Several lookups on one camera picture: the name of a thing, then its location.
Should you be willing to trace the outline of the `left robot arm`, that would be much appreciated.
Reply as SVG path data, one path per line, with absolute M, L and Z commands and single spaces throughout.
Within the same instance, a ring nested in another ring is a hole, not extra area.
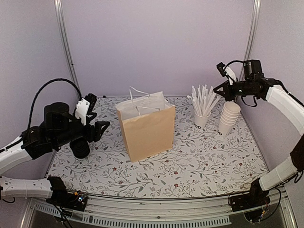
M 19 164 L 35 160 L 49 152 L 58 152 L 68 144 L 73 155 L 83 159 L 90 154 L 89 143 L 100 140 L 109 127 L 109 121 L 90 121 L 96 117 L 92 112 L 94 104 L 82 99 L 70 114 L 69 105 L 56 102 L 45 106 L 44 121 L 21 133 L 14 141 L 0 151 L 0 172 Z M 56 176 L 40 180 L 20 180 L 1 177 L 0 198 L 41 197 L 50 204 L 62 207 L 84 205 L 81 191 L 67 191 L 62 179 Z

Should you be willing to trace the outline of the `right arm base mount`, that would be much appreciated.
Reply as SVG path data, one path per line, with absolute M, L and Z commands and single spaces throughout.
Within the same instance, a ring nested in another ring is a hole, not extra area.
M 228 204 L 232 207 L 233 212 L 266 205 L 265 209 L 260 208 L 258 210 L 245 213 L 245 218 L 247 219 L 247 221 L 257 223 L 263 219 L 264 215 L 268 210 L 270 203 L 270 198 L 268 194 L 269 190 L 262 190 L 258 178 L 251 183 L 249 193 L 242 193 L 241 195 L 229 197 Z

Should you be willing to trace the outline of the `brown paper bag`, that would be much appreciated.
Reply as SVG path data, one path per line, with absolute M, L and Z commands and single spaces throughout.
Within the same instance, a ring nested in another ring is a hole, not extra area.
M 119 124 L 131 162 L 170 150 L 174 139 L 175 105 L 163 92 L 129 87 L 130 99 L 116 104 Z

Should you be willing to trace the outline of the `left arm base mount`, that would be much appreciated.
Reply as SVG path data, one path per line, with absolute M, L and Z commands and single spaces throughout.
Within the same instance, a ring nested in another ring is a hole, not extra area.
M 46 202 L 55 206 L 77 211 L 85 211 L 87 204 L 87 194 L 75 190 L 69 192 L 60 177 L 48 177 L 47 180 L 51 184 L 51 198 L 46 199 Z

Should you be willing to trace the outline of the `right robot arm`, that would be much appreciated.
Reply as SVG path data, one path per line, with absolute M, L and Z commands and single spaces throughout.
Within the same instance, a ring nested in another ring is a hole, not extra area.
M 275 107 L 298 131 L 301 138 L 287 159 L 270 172 L 251 183 L 246 203 L 256 207 L 272 188 L 285 183 L 293 177 L 302 177 L 304 173 L 304 105 L 293 96 L 280 80 L 266 78 L 260 60 L 241 61 L 244 80 L 238 80 L 229 70 L 229 64 L 218 63 L 216 68 L 227 80 L 214 88 L 214 92 L 226 101 L 236 97 L 252 96 L 262 99 Z

